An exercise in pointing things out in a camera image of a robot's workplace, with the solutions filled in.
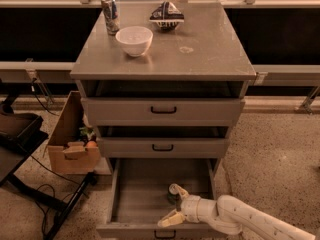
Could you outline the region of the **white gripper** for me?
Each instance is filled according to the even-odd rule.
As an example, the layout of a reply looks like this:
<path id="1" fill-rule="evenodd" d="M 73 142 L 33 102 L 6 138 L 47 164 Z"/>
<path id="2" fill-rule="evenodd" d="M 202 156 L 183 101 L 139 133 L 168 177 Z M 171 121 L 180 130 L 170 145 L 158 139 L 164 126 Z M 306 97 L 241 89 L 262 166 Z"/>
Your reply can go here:
<path id="1" fill-rule="evenodd" d="M 168 188 L 169 194 L 176 200 L 182 200 L 181 212 L 176 209 L 160 219 L 157 225 L 166 228 L 188 222 L 204 222 L 210 224 L 218 218 L 217 202 L 196 195 L 189 195 L 188 191 L 180 185 L 173 183 Z"/>

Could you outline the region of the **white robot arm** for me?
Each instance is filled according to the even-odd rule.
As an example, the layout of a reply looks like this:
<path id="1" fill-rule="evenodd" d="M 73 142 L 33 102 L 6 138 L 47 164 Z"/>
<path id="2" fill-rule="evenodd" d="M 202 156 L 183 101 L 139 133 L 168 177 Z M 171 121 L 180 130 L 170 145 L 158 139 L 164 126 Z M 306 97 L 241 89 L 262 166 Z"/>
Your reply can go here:
<path id="1" fill-rule="evenodd" d="M 296 228 L 230 195 L 221 195 L 217 200 L 205 199 L 189 194 L 178 184 L 171 184 L 169 193 L 178 195 L 181 204 L 179 209 L 158 221 L 161 228 L 185 221 L 203 222 L 227 235 L 237 235 L 246 227 L 264 240 L 319 240 L 319 235 Z"/>

